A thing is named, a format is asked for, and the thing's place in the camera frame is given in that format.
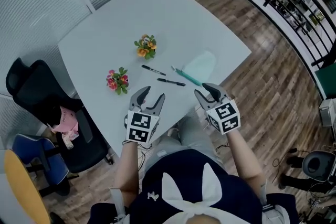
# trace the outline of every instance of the table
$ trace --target table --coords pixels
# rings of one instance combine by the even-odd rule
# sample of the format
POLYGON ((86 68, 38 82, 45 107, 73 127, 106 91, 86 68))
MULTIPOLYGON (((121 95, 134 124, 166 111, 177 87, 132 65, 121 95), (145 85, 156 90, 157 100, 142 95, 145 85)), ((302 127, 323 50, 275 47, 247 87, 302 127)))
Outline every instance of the table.
POLYGON ((209 82, 221 83, 250 54, 250 50, 221 21, 194 0, 111 0, 88 16, 58 44, 70 78, 98 129, 121 154, 123 126, 131 95, 151 86, 146 105, 160 94, 166 99, 160 124, 151 142, 197 105, 194 89, 208 95, 171 69, 182 68, 204 51, 216 56, 209 82), (154 35, 158 44, 152 60, 137 57, 135 40, 154 35), (185 87, 156 81, 160 75, 141 68, 146 64, 185 87), (110 69, 125 67, 129 93, 118 96, 106 86, 110 69))
POLYGON ((37 224, 49 224, 50 217, 42 197, 27 169, 11 150, 5 153, 5 173, 18 203, 37 224))

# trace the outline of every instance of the office chair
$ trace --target office chair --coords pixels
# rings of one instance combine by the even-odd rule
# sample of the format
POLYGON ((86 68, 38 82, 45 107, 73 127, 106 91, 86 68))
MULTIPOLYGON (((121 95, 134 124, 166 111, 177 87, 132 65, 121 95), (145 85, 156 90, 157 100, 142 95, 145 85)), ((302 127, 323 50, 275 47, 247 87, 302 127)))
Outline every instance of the office chair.
POLYGON ((43 170, 49 187, 41 189, 41 196, 53 192, 66 196, 70 192, 67 179, 69 169, 60 154, 47 157, 45 151, 55 148, 54 144, 45 137, 16 134, 8 143, 8 147, 20 158, 24 164, 30 164, 34 159, 39 159, 41 164, 27 167, 28 172, 43 170))
POLYGON ((61 133, 56 133, 58 147, 46 152, 48 156, 60 153, 72 173, 91 168, 106 157, 107 143, 83 103, 63 91, 44 61, 37 60, 28 67, 16 59, 7 74, 6 87, 15 103, 46 125, 59 124, 60 114, 55 113, 59 106, 75 112, 79 136, 72 141, 74 147, 67 149, 61 133))

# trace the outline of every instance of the pen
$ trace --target pen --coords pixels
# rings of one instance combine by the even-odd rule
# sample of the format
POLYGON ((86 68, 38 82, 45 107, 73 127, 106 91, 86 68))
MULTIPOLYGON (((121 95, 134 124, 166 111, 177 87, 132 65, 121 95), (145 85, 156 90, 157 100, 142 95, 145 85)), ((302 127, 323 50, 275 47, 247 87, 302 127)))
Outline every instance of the pen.
POLYGON ((157 80, 162 81, 162 82, 176 84, 178 86, 185 86, 185 84, 181 82, 176 82, 176 81, 171 81, 171 80, 166 80, 166 79, 157 79, 157 80))
POLYGON ((160 71, 157 71, 157 70, 155 70, 155 69, 153 69, 153 68, 150 68, 150 67, 148 67, 148 66, 145 66, 145 65, 142 65, 141 67, 143 67, 144 69, 148 69, 148 70, 150 70, 150 71, 153 71, 153 72, 155 72, 155 73, 158 73, 158 74, 160 74, 160 75, 163 75, 163 76, 166 75, 165 73, 162 73, 162 72, 160 72, 160 71))

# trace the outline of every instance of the wooden floor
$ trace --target wooden floor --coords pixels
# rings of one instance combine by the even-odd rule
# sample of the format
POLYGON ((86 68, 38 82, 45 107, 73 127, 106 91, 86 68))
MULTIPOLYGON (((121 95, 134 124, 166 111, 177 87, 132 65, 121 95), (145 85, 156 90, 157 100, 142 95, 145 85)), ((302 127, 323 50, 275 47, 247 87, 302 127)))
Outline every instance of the wooden floor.
MULTIPOLYGON (((250 56, 223 82, 235 98, 241 113, 241 133, 251 146, 272 181, 277 168, 274 159, 282 158, 290 148, 317 150, 331 144, 331 132, 321 126, 321 98, 300 58, 277 28, 247 0, 196 0, 252 51, 250 56)), ((215 147, 226 144, 225 136, 211 134, 215 147)), ((225 168, 235 174, 229 148, 218 150, 225 168)), ((115 165, 104 161, 72 180, 71 194, 49 195, 45 202, 50 211, 66 223, 86 223, 90 207, 110 198, 115 165)), ((285 162, 280 172, 305 178, 299 169, 285 162)), ((308 211, 306 192, 287 188, 296 195, 298 211, 308 211)))

